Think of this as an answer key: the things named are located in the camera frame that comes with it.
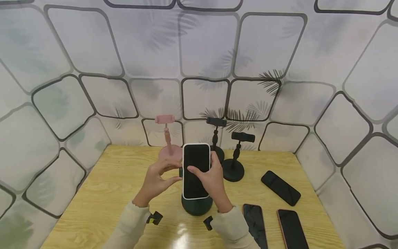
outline black round base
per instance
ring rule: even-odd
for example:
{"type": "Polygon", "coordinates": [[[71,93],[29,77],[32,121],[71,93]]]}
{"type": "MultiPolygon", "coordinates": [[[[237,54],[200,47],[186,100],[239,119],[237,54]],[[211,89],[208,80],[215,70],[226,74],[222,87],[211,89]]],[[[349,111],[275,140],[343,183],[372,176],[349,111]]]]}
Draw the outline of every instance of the black round base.
{"type": "Polygon", "coordinates": [[[245,169],[243,165],[236,161],[234,168],[231,167],[233,159],[226,159],[222,162],[222,171],[224,173],[224,179],[230,182],[238,182],[245,175],[245,169]]]}
{"type": "Polygon", "coordinates": [[[201,216],[211,209],[211,206],[213,205],[213,199],[209,196],[204,199],[186,200],[181,195],[181,203],[182,207],[190,215],[201,216]]]}
{"type": "Polygon", "coordinates": [[[215,151],[217,153],[217,156],[219,157],[219,161],[220,163],[222,163],[222,161],[225,158],[225,154],[224,151],[222,150],[222,148],[216,146],[215,148],[213,148],[213,145],[210,146],[212,151],[215,151]]]}

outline person's left hand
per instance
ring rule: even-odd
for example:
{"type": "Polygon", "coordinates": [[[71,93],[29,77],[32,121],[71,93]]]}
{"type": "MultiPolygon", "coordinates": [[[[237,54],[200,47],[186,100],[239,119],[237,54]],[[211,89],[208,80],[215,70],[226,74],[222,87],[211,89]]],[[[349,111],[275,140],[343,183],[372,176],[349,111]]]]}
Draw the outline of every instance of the person's left hand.
{"type": "Polygon", "coordinates": [[[174,183],[181,181],[182,177],[179,176],[175,176],[167,180],[164,180],[161,177],[163,173],[181,167],[182,165],[180,162],[172,159],[159,160],[149,166],[145,176],[144,184],[142,185],[138,194],[135,196],[133,204],[140,208],[147,207],[153,198],[163,193],[174,183]]]}

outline cream sweater sleeve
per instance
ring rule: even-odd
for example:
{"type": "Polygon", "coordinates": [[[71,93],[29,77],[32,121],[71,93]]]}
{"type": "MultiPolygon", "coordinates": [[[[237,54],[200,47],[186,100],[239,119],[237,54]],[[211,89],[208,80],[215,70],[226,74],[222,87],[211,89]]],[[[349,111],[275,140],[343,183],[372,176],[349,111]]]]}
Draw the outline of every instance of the cream sweater sleeve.
{"type": "MultiPolygon", "coordinates": [[[[134,248],[144,233],[149,216],[149,207],[139,208],[130,201],[124,208],[115,230],[103,248],[134,248]]],[[[211,222],[211,226],[220,234],[226,249],[260,249],[249,233],[246,220],[236,206],[228,213],[218,213],[211,222]]]]}
{"type": "Polygon", "coordinates": [[[238,207],[225,214],[218,213],[210,225],[220,234],[226,249],[260,249],[238,207]]]}
{"type": "Polygon", "coordinates": [[[104,249],[132,249],[144,233],[149,207],[139,208],[130,201],[104,249]]]}

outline dark green phone stand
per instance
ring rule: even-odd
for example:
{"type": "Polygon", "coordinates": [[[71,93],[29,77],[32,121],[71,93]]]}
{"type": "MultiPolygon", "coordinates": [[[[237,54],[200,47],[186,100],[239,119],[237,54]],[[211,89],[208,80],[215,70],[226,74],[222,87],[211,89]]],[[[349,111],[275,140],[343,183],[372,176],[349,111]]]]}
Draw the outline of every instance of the dark green phone stand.
{"type": "MultiPolygon", "coordinates": [[[[179,176],[182,177],[182,169],[179,170],[179,176]]],[[[193,216],[201,216],[207,213],[213,205],[213,199],[209,196],[204,199],[186,200],[181,194],[182,207],[193,216]]]]}

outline phone screen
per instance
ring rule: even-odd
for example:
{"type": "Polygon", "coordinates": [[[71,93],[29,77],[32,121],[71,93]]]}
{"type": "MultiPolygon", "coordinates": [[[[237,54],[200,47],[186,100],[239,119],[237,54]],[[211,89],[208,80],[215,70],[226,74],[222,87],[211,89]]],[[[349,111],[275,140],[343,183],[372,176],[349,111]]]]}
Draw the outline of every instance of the phone screen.
{"type": "Polygon", "coordinates": [[[287,249],[308,249],[299,216],[295,211],[278,210],[279,223],[287,249]]]}
{"type": "Polygon", "coordinates": [[[249,232],[253,236],[261,249],[268,249],[267,238],[265,237],[265,226],[263,211],[260,206],[243,204],[243,216],[249,227],[249,232]]]}
{"type": "Polygon", "coordinates": [[[186,144],[183,150],[183,196],[185,199],[200,199],[209,196],[197,176],[187,170],[195,166],[202,172],[210,169],[210,146],[208,144],[186,144]]]}
{"type": "Polygon", "coordinates": [[[261,181],[290,206],[296,205],[301,197],[301,194],[297,190],[272,171],[267,171],[261,178],[261,181]]]}

